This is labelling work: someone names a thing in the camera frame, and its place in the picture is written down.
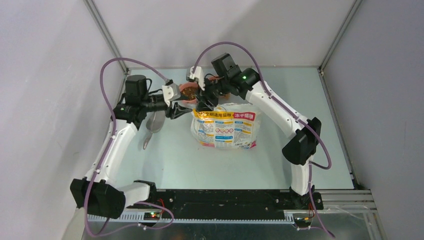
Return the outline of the metal food scoop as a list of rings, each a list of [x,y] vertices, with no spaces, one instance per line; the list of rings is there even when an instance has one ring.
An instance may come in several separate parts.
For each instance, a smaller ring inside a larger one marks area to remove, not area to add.
[[[165,111],[156,111],[149,117],[145,125],[147,129],[147,133],[144,137],[144,141],[142,144],[143,150],[147,148],[153,134],[158,133],[162,129],[165,123],[165,119],[166,119]]]

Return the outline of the cat food bag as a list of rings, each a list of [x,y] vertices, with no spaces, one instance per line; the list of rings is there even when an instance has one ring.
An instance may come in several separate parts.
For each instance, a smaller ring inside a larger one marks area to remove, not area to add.
[[[205,147],[248,150],[257,145],[262,111],[250,103],[219,104],[213,111],[192,111],[193,137]]]

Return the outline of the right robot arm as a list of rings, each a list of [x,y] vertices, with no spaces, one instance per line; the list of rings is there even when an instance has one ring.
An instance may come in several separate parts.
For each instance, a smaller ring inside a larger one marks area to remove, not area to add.
[[[226,94],[238,96],[259,108],[288,137],[282,148],[284,158],[291,167],[291,204],[304,209],[311,202],[308,193],[310,185],[310,163],[316,153],[321,134],[321,121],[308,119],[295,111],[281,97],[271,90],[258,70],[248,67],[241,70],[230,54],[224,53],[212,61],[218,79],[209,80],[199,66],[188,70],[188,80],[200,87],[196,94],[199,111],[212,111],[219,103],[219,97]]]

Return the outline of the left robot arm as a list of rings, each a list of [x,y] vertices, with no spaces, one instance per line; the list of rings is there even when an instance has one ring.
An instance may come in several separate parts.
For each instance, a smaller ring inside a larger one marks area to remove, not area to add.
[[[153,208],[158,194],[151,190],[155,185],[147,181],[117,187],[117,174],[132,139],[139,131],[148,113],[163,112],[169,119],[176,119],[191,112],[181,106],[184,99],[179,86],[171,79],[160,89],[151,91],[152,80],[144,75],[131,75],[125,81],[125,91],[113,108],[111,122],[101,151],[81,179],[73,179],[70,191],[78,208],[87,214],[118,219],[124,209],[140,202],[145,208]]]

